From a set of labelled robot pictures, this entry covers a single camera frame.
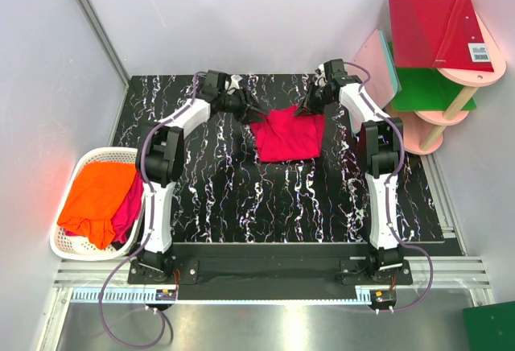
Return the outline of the pink board teal edge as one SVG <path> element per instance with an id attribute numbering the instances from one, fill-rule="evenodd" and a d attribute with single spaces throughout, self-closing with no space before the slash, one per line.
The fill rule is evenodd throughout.
<path id="1" fill-rule="evenodd" d="M 380 109 L 384 109 L 401 86 L 393 65 L 392 52 L 383 31 L 376 29 L 351 62 L 369 72 L 370 78 L 365 83 L 364 90 Z"/>

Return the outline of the crimson red t shirt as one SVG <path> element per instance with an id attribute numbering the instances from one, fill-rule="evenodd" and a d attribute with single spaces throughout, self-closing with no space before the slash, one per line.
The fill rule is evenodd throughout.
<path id="1" fill-rule="evenodd" d="M 272 110 L 265 120 L 250 125 L 261 163 L 316 159 L 321 155 L 323 114 L 295 116 L 295 105 Z"/>

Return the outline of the orange t shirt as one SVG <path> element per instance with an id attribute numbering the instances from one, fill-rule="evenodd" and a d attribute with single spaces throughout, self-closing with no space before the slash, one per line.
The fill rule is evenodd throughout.
<path id="1" fill-rule="evenodd" d="M 112 218 L 126 198 L 136 169 L 132 163 L 93 162 L 73 180 L 57 225 L 88 238 L 99 250 L 115 238 Z"/>

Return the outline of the green acrylic sheet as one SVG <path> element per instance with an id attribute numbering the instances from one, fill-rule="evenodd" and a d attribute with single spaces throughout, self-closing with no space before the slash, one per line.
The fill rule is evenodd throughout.
<path id="1" fill-rule="evenodd" d="M 445 111 L 464 88 L 430 68 L 395 67 L 401 89 L 388 104 L 398 112 Z"/>

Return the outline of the magenta t shirt in basket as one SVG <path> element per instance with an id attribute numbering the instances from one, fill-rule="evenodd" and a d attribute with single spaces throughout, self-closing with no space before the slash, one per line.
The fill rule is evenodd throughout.
<path id="1" fill-rule="evenodd" d="M 142 203 L 142 181 L 136 172 L 134 182 L 128 191 L 126 198 L 122 201 L 122 205 L 112 218 L 113 228 L 115 230 L 115 238 L 112 242 L 125 243 L 127 241 L 126 234 L 132 227 L 136 218 L 139 216 Z"/>

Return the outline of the aluminium frame rail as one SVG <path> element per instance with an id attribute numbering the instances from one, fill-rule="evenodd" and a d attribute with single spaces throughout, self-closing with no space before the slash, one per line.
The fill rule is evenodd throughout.
<path id="1" fill-rule="evenodd" d="M 118 56 L 112 42 L 110 41 L 109 36 L 104 26 L 102 25 L 97 12 L 95 11 L 92 1 L 76 0 L 76 2 L 78 3 L 86 21 L 91 27 L 93 34 L 97 38 L 97 41 L 105 53 L 105 56 L 113 67 L 113 70 L 116 72 L 122 84 L 124 86 L 128 86 L 130 83 L 130 75 L 126 71 L 120 57 Z"/>

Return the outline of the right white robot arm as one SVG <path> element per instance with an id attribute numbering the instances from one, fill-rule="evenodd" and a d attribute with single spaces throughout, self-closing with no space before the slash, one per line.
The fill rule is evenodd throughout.
<path id="1" fill-rule="evenodd" d="M 348 74 L 347 65 L 342 59 L 321 64 L 295 116 L 323 114 L 327 105 L 337 103 L 360 123 L 357 160 L 370 198 L 369 252 L 363 272 L 373 283 L 390 283 L 403 265 L 395 221 L 398 173 L 405 155 L 403 123 L 391 118 L 366 92 L 370 73 L 362 80 Z"/>

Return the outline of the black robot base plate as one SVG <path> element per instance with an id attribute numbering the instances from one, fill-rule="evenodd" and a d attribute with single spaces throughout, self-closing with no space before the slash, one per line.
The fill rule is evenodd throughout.
<path id="1" fill-rule="evenodd" d="M 385 286 L 368 276 L 366 244 L 176 243 L 167 256 L 180 272 L 179 300 L 226 303 L 357 299 L 356 287 Z"/>

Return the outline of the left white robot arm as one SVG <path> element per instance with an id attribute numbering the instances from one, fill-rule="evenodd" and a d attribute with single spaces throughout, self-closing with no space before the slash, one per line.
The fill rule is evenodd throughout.
<path id="1" fill-rule="evenodd" d="M 171 202 L 185 164 L 185 139 L 218 113 L 249 125 L 266 111 L 241 84 L 241 76 L 209 70 L 194 75 L 192 96 L 175 112 L 151 123 L 138 145 L 135 167 L 143 180 L 144 228 L 136 263 L 156 283 L 177 275 L 171 255 Z"/>

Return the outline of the red acrylic sheet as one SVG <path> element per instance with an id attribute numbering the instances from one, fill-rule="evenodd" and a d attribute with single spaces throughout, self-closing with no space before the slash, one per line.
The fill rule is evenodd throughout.
<path id="1" fill-rule="evenodd" d="M 397 67 L 493 70 L 472 0 L 389 0 L 389 15 Z"/>

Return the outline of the white plastic laundry basket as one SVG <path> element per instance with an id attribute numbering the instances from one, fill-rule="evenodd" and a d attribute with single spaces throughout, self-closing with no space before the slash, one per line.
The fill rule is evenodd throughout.
<path id="1" fill-rule="evenodd" d="M 127 254 L 144 211 L 136 150 L 102 147 L 77 163 L 53 223 L 50 246 L 62 259 L 99 262 Z"/>

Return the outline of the pink wooden tiered shelf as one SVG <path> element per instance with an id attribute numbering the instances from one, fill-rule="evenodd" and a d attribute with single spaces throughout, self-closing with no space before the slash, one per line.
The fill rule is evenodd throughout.
<path id="1" fill-rule="evenodd" d="M 472 0 L 388 0 L 389 44 L 400 88 L 387 111 L 404 123 L 404 146 L 427 155 L 446 128 L 476 109 L 476 92 L 507 64 Z"/>

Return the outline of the dark green board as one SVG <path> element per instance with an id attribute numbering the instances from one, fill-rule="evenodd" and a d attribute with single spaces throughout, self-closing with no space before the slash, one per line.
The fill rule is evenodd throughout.
<path id="1" fill-rule="evenodd" d="M 470 350 L 514 351 L 514 302 L 463 310 Z"/>

